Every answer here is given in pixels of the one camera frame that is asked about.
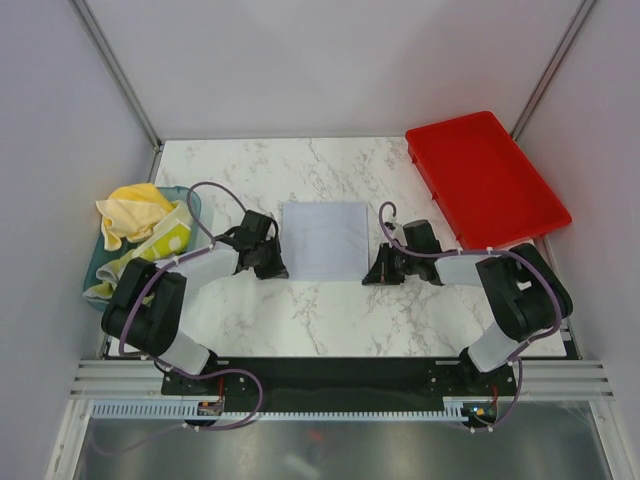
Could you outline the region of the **light blue towel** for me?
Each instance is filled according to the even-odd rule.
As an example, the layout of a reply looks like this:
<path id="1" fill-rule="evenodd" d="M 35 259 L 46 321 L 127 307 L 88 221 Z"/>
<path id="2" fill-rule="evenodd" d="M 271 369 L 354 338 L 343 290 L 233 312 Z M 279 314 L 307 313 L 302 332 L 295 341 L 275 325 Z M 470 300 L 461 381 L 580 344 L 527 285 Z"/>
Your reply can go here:
<path id="1" fill-rule="evenodd" d="M 300 282 L 359 282 L 369 271 L 367 205 L 290 202 L 282 211 L 282 254 Z"/>

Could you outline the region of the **green frog pattern towel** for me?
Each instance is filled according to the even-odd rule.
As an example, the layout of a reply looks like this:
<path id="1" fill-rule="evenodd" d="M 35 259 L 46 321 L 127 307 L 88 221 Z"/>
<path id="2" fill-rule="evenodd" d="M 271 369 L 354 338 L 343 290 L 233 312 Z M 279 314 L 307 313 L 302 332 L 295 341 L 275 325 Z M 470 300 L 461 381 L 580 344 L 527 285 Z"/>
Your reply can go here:
<path id="1" fill-rule="evenodd" d="M 157 261 L 183 252 L 189 245 L 192 216 L 183 201 L 173 202 L 174 209 L 153 227 L 152 235 L 136 247 L 133 258 Z"/>

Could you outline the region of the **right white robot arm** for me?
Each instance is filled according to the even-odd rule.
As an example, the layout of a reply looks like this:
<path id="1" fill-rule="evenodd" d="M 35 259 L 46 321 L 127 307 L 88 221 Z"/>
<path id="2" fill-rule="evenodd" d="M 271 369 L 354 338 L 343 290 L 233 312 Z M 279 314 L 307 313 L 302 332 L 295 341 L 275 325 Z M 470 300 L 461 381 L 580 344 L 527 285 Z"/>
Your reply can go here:
<path id="1" fill-rule="evenodd" d="M 573 301 L 536 247 L 522 243 L 498 254 L 443 251 L 429 221 L 401 227 L 404 244 L 391 235 L 396 226 L 385 222 L 388 241 L 362 284 L 400 285 L 415 275 L 435 286 L 481 288 L 493 322 L 473 344 L 462 350 L 458 385 L 480 394 L 493 383 L 493 372 L 523 352 L 573 313 Z"/>

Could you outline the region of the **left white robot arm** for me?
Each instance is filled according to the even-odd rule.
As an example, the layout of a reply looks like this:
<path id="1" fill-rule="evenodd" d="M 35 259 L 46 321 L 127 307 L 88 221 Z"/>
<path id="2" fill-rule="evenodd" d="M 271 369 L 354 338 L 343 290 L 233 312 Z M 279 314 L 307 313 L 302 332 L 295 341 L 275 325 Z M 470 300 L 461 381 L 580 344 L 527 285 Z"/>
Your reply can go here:
<path id="1" fill-rule="evenodd" d="M 214 353 L 182 330 L 185 299 L 247 270 L 259 280 L 289 277 L 276 220 L 253 210 L 205 247 L 158 262 L 131 260 L 103 312 L 101 328 L 121 347 L 184 372 L 184 382 L 195 393 L 210 393 L 219 371 L 209 363 Z"/>

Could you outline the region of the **red plastic tray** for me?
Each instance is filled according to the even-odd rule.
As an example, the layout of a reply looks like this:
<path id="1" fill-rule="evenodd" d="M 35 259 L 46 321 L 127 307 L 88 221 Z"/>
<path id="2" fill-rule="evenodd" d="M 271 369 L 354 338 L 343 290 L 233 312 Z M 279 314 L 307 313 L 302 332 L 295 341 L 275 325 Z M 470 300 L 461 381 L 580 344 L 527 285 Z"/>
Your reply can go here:
<path id="1" fill-rule="evenodd" d="M 410 129 L 405 139 L 412 163 L 465 249 L 503 247 L 572 222 L 490 111 Z"/>

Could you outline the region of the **yellow towel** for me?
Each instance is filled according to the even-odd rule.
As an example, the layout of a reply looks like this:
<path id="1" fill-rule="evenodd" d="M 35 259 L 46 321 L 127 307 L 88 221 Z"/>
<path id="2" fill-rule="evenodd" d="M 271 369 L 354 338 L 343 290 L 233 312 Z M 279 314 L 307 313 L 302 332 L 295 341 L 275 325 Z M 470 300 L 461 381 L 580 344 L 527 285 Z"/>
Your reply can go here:
<path id="1" fill-rule="evenodd" d="M 126 239 L 139 243 L 151 236 L 153 227 L 169 215 L 173 204 L 151 183 L 119 187 L 107 199 L 97 200 L 101 233 L 106 251 L 119 250 Z"/>

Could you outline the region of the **grey green towel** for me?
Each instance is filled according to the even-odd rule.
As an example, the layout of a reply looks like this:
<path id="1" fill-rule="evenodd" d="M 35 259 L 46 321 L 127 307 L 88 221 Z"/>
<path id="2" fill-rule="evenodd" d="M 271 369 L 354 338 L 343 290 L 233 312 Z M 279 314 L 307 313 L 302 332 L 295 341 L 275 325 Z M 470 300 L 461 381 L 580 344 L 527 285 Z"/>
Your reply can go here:
<path id="1" fill-rule="evenodd" d="M 137 258 L 132 251 L 123 256 L 90 266 L 85 278 L 83 298 L 95 310 L 103 312 L 113 294 L 128 263 Z"/>

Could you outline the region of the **teal plastic basket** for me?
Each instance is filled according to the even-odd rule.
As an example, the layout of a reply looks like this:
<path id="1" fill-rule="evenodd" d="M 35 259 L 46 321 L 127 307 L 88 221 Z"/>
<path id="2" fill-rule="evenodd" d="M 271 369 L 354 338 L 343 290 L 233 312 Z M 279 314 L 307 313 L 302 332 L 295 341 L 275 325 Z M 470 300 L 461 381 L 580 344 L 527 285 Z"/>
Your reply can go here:
<path id="1" fill-rule="evenodd" d="M 95 205 L 101 215 L 100 233 L 83 297 L 98 311 L 106 308 L 130 260 L 156 262 L 195 248 L 201 200 L 186 187 L 134 184 L 116 189 Z"/>

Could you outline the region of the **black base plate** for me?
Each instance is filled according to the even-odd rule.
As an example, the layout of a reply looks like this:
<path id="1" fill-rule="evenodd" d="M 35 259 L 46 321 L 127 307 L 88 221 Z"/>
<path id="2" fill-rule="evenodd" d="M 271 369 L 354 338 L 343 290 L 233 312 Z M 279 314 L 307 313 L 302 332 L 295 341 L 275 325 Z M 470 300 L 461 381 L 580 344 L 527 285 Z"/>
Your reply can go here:
<path id="1" fill-rule="evenodd" d="M 513 369 L 471 374 L 453 357 L 219 357 L 205 371 L 247 370 L 261 382 L 260 408 L 319 411 L 407 410 L 446 397 L 504 400 L 516 392 Z"/>

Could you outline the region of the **left aluminium frame post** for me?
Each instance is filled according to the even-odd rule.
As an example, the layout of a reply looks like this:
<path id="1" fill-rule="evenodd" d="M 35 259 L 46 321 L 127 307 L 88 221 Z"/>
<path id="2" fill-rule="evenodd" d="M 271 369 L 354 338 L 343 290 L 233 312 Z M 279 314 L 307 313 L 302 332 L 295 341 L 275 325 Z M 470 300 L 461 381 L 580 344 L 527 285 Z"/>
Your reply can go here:
<path id="1" fill-rule="evenodd" d="M 82 27 L 86 30 L 92 45 L 151 148 L 154 152 L 159 152 L 163 146 L 163 141 L 147 115 L 89 2 L 85 0 L 70 0 L 69 5 L 78 17 Z"/>

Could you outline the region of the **aluminium frame post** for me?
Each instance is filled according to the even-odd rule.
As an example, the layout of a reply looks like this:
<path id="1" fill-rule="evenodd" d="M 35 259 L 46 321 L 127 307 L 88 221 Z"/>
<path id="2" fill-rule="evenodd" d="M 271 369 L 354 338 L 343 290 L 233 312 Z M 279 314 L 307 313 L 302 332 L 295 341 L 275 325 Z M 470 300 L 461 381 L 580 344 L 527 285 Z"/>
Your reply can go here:
<path id="1" fill-rule="evenodd" d="M 89 2 L 85 0 L 70 0 L 69 5 L 78 17 L 82 27 L 86 30 L 92 45 L 151 148 L 154 152 L 159 152 L 163 146 L 163 141 L 147 115 Z"/>
<path id="2" fill-rule="evenodd" d="M 555 78 L 599 4 L 599 0 L 581 0 L 579 2 L 578 7 L 566 26 L 510 132 L 511 138 L 514 141 L 518 142 L 526 131 L 534 114 L 547 95 Z"/>

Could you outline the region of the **right aluminium frame post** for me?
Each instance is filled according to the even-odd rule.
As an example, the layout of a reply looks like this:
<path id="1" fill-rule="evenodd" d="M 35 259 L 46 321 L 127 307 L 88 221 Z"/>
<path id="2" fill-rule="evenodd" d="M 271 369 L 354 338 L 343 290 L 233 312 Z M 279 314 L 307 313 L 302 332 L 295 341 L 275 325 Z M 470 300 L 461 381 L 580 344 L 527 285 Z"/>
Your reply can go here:
<path id="1" fill-rule="evenodd" d="M 510 132 L 511 138 L 514 141 L 518 142 L 526 131 L 534 114 L 547 95 L 555 78 L 599 4 L 599 0 L 581 0 L 579 2 L 578 7 L 566 26 Z"/>

